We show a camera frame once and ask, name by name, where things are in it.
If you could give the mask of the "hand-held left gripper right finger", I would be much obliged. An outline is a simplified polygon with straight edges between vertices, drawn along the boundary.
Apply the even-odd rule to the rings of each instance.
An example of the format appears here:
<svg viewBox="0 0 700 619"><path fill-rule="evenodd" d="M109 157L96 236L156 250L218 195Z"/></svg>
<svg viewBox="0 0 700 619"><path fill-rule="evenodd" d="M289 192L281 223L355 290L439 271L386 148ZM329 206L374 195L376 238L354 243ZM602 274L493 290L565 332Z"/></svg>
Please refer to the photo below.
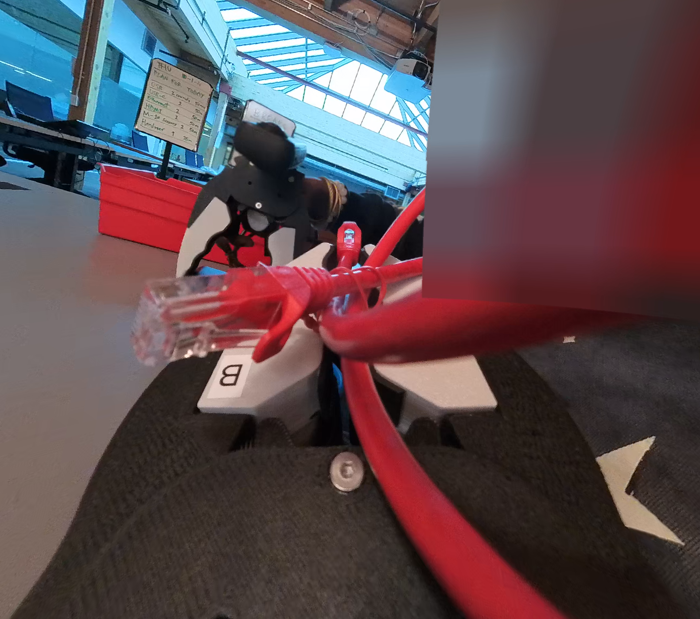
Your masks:
<svg viewBox="0 0 700 619"><path fill-rule="evenodd" d="M403 395L398 430L420 418L493 411L497 401L477 360L460 357L413 364L378 364L380 383Z"/></svg>

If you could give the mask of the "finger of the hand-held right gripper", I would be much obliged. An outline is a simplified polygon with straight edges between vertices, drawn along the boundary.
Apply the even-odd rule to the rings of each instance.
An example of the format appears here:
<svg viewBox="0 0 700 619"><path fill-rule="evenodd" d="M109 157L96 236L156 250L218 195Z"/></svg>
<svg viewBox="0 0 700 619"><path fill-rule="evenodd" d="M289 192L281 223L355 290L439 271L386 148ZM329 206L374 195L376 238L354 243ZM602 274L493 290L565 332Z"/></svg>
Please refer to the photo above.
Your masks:
<svg viewBox="0 0 700 619"><path fill-rule="evenodd" d="M281 227L266 240L267 254L271 266L293 266L295 259L296 229Z"/></svg>
<svg viewBox="0 0 700 619"><path fill-rule="evenodd" d="M180 244L176 263L177 278L196 275L202 260L230 227L228 205L218 197L198 197Z"/></svg>

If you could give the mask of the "person's black printed shirt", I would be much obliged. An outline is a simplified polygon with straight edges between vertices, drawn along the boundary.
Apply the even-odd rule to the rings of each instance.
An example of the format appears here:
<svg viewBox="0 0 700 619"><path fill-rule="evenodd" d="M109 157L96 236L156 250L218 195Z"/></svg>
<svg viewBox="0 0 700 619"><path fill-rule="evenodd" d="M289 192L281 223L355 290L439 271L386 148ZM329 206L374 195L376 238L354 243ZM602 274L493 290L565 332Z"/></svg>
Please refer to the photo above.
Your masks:
<svg viewBox="0 0 700 619"><path fill-rule="evenodd" d="M653 438L626 484L681 540L634 530L688 618L699 617L699 324L649 321L520 350L596 456Z"/></svg>

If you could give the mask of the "white ceiling projector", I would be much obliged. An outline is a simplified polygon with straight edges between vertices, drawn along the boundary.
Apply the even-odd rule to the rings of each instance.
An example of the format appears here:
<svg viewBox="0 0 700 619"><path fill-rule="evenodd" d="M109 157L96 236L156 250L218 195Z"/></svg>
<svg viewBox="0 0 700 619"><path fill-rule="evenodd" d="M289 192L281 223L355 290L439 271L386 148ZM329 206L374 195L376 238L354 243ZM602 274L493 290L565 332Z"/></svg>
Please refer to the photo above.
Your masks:
<svg viewBox="0 0 700 619"><path fill-rule="evenodd" d="M397 99L418 106L431 94L433 68L417 51L404 52L390 70L384 90Z"/></svg>

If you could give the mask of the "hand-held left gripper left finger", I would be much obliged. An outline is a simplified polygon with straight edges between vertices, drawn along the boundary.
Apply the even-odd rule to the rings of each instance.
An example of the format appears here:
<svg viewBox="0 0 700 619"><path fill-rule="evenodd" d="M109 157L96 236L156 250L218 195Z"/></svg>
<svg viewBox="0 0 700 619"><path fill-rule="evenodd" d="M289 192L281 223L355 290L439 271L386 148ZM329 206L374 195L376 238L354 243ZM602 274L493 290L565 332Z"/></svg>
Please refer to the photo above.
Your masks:
<svg viewBox="0 0 700 619"><path fill-rule="evenodd" d="M318 335L296 324L282 350L261 363L252 360L254 347L247 341L222 352L197 409L206 414L310 420L320 408L323 347Z"/></svg>

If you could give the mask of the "red plastic bin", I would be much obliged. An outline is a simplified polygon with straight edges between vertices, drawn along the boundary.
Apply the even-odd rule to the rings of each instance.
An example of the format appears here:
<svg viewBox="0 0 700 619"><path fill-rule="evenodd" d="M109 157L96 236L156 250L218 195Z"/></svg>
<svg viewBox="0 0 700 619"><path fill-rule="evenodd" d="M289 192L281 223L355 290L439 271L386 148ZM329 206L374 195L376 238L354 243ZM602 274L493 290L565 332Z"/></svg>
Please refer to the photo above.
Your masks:
<svg viewBox="0 0 700 619"><path fill-rule="evenodd" d="M190 214L202 187L173 179L162 180L150 171L101 165L101 234L179 254ZM216 244L206 261L229 266Z"/></svg>

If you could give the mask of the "black office chair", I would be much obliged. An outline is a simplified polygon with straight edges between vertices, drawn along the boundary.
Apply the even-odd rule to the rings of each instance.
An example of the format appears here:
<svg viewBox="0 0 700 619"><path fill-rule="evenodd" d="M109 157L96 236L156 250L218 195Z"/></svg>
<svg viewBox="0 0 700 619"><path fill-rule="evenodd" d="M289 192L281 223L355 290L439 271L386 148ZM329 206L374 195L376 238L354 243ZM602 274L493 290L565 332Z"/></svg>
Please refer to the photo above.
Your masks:
<svg viewBox="0 0 700 619"><path fill-rule="evenodd" d="M14 116L39 122L55 121L50 97L24 89L9 80L5 81L5 95Z"/></svg>

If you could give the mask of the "person's right forearm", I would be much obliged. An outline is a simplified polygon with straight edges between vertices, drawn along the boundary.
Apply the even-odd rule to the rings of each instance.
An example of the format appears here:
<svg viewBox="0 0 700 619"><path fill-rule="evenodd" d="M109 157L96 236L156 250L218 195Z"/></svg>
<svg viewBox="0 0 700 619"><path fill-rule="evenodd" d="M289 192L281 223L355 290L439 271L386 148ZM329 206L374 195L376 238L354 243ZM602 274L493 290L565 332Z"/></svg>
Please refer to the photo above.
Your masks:
<svg viewBox="0 0 700 619"><path fill-rule="evenodd" d="M328 227L336 233L344 222L355 222L361 230L363 245L377 245L400 214L400 209L383 197L348 192L338 218ZM393 256L405 261L423 256L424 221L415 220L393 249Z"/></svg>

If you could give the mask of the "wooden office desk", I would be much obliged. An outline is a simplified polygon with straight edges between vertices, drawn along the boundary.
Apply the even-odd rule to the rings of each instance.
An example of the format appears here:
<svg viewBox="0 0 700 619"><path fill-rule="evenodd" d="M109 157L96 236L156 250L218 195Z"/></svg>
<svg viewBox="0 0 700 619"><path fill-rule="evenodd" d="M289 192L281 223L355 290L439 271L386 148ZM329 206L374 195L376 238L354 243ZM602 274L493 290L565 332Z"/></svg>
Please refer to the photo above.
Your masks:
<svg viewBox="0 0 700 619"><path fill-rule="evenodd" d="M142 166L158 166L160 159L128 145L105 142L93 137L75 136L14 117L1 116L1 157L26 160L26 152L41 160L30 163L44 171L43 183L75 191L81 164L93 169L102 163L117 165L119 159Z"/></svg>

